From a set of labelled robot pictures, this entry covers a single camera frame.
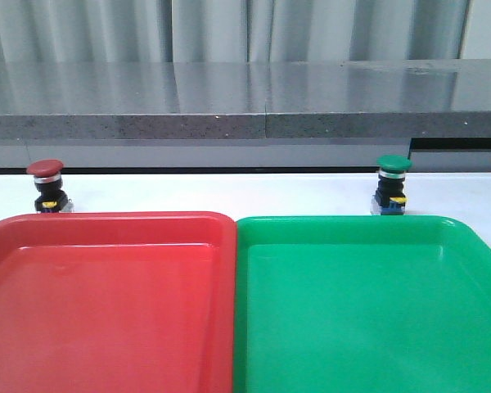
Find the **white pleated curtain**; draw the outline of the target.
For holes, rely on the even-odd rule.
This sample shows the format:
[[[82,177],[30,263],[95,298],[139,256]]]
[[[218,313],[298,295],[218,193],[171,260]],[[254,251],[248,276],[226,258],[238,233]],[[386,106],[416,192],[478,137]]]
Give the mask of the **white pleated curtain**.
[[[466,1],[0,1],[0,62],[452,59]]]

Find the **green mushroom push button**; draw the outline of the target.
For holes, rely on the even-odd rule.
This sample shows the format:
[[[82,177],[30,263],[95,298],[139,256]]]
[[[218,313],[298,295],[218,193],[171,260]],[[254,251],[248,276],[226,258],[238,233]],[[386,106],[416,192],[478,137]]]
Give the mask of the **green mushroom push button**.
[[[386,155],[377,160],[378,183],[372,196],[373,215],[403,215],[407,197],[404,181],[412,162],[405,156]]]

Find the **grey stone counter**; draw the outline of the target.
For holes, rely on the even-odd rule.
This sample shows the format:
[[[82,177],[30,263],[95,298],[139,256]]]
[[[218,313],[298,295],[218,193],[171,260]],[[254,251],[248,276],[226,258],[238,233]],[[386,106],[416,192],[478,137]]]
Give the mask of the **grey stone counter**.
[[[491,172],[491,60],[0,63],[0,173]]]

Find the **green plastic tray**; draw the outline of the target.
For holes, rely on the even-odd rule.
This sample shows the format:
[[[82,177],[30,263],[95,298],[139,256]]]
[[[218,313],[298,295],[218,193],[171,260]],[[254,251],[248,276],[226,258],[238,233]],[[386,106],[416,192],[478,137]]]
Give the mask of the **green plastic tray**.
[[[491,249],[439,216],[238,224],[236,392],[491,392]]]

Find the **red plastic tray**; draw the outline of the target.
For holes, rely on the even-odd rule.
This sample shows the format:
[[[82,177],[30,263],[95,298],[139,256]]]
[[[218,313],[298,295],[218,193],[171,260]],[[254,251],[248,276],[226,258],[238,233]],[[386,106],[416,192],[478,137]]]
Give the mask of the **red plastic tray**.
[[[229,392],[236,224],[212,212],[0,221],[0,392]]]

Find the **red mushroom push button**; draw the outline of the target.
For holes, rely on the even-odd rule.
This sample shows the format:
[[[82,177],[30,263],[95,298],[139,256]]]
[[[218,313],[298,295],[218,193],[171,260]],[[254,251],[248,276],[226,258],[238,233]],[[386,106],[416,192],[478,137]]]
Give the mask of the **red mushroom push button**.
[[[30,164],[26,173],[34,178],[39,196],[34,201],[37,213],[72,213],[74,203],[62,189],[64,164],[57,159],[39,160]]]

